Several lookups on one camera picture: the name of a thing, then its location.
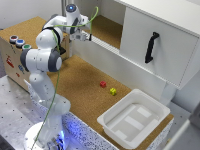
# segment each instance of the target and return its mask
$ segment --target cable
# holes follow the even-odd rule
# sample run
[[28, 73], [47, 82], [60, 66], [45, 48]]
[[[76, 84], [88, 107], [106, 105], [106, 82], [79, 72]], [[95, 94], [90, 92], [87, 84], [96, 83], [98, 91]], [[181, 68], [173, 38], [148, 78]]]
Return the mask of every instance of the cable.
[[[98, 12], [99, 12], [99, 8], [98, 8], [97, 6], [96, 6], [95, 8], [96, 8], [96, 13], [95, 13], [95, 15], [94, 15], [94, 16], [92, 17], [92, 19], [91, 19], [89, 22], [87, 22], [86, 24], [88, 24], [88, 23], [91, 23], [91, 24], [92, 24], [92, 21], [96, 18], [97, 14], [98, 14]], [[79, 25], [79, 26], [55, 25], [54, 27], [59, 27], [59, 26], [64, 26], [64, 27], [82, 27], [82, 26], [85, 26], [86, 24]], [[60, 53], [60, 48], [59, 48], [59, 45], [58, 45], [58, 41], [57, 41], [56, 35], [55, 35], [55, 33], [54, 33], [53, 30], [52, 30], [52, 33], [53, 33], [53, 36], [54, 36], [55, 41], [56, 41], [57, 50], [58, 50], [58, 52]], [[49, 115], [49, 112], [50, 112], [50, 110], [51, 110], [51, 107], [52, 107], [52, 105], [53, 105], [53, 102], [54, 102], [54, 100], [55, 100], [55, 96], [56, 96], [57, 88], [58, 88], [59, 78], [60, 78], [60, 70], [58, 70], [58, 78], [57, 78], [56, 89], [55, 89], [55, 93], [54, 93], [54, 96], [53, 96], [53, 100], [52, 100], [51, 105], [50, 105], [50, 107], [49, 107], [49, 110], [48, 110], [48, 112], [47, 112], [47, 114], [46, 114], [46, 116], [45, 116], [45, 119], [44, 119], [44, 121], [43, 121], [43, 123], [42, 123], [42, 126], [41, 126], [41, 128], [40, 128], [40, 130], [39, 130], [39, 132], [38, 132], [38, 134], [37, 134], [37, 137], [35, 138], [35, 141], [34, 141], [34, 143], [33, 143], [33, 146], [32, 146], [32, 148], [31, 148], [31, 150], [33, 150], [33, 147], [35, 146], [35, 143], [36, 143], [37, 140], [38, 140], [38, 137], [39, 137], [39, 135], [40, 135], [40, 132], [41, 132], [41, 130], [42, 130], [42, 127], [43, 127], [44, 123], [45, 123], [46, 120], [47, 120], [47, 117], [48, 117], [48, 115]]]

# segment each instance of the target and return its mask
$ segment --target plastic container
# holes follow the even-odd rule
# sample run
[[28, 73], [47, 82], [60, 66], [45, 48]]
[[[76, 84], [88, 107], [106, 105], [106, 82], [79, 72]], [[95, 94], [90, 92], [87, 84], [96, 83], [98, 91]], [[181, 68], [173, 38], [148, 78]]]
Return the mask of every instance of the plastic container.
[[105, 133], [126, 149], [137, 148], [170, 109], [135, 89], [98, 117]]

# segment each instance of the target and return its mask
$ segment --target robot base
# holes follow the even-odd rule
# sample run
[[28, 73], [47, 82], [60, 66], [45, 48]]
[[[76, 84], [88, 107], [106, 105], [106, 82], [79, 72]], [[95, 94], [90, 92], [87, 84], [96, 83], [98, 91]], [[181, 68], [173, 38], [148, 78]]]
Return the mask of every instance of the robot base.
[[[24, 137], [24, 149], [25, 150], [31, 150], [34, 139], [37, 136], [37, 133], [39, 132], [40, 128], [42, 126], [42, 122], [37, 123], [33, 125], [25, 134]], [[35, 143], [33, 150], [49, 150], [49, 147], [45, 146], [42, 148], [42, 146], [38, 145], [38, 142]]]

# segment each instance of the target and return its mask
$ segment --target black handle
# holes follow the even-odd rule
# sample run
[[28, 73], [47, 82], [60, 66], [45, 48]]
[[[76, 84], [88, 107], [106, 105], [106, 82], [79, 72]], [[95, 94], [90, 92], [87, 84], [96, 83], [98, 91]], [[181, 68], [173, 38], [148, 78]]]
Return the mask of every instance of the black handle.
[[149, 45], [147, 48], [147, 53], [146, 53], [146, 57], [145, 57], [145, 63], [148, 64], [150, 61], [153, 60], [153, 57], [151, 57], [151, 53], [153, 50], [153, 45], [154, 45], [154, 40], [156, 38], [158, 38], [160, 35], [156, 32], [153, 32], [153, 36], [151, 37], [150, 41], [149, 41]]

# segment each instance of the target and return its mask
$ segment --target white cabinet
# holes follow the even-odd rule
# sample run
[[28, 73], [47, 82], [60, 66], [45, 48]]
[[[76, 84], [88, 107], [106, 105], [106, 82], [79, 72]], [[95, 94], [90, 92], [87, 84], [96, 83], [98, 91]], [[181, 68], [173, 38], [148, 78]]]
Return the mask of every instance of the white cabinet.
[[[159, 34], [152, 48], [153, 60], [145, 56], [153, 32]], [[179, 86], [198, 37], [134, 9], [126, 9], [120, 54]]]

